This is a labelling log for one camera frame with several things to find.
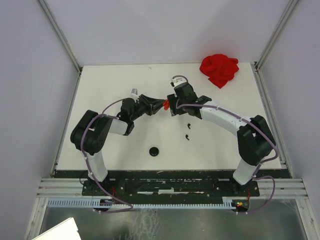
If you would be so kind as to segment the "orange round earbud case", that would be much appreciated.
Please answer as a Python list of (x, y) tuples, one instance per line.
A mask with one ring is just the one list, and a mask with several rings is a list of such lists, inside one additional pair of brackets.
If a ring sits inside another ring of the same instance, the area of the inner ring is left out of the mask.
[(169, 108), (170, 108), (170, 103), (169, 103), (169, 100), (166, 99), (165, 102), (163, 103), (163, 109), (167, 111)]

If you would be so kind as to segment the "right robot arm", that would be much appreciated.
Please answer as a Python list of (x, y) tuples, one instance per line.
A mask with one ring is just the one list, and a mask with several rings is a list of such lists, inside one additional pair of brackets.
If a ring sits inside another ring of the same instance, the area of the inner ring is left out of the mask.
[(256, 175), (261, 165), (279, 155), (276, 141), (266, 119), (261, 115), (243, 116), (229, 111), (207, 96), (198, 97), (186, 81), (171, 83), (174, 94), (167, 96), (171, 115), (188, 114), (208, 121), (230, 132), (237, 138), (240, 162), (229, 183), (231, 193), (242, 195), (248, 182)]

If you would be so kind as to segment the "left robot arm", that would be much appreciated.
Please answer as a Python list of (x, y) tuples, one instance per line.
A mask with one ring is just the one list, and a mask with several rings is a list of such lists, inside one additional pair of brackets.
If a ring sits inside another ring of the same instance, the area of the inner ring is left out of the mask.
[(70, 141), (82, 152), (88, 169), (88, 177), (95, 180), (93, 189), (99, 195), (106, 195), (111, 189), (111, 183), (106, 180), (108, 170), (105, 166), (102, 149), (108, 134), (128, 136), (135, 127), (134, 121), (142, 115), (155, 115), (166, 102), (144, 94), (131, 96), (111, 103), (121, 103), (116, 116), (107, 115), (106, 110), (97, 113), (87, 110), (70, 135)]

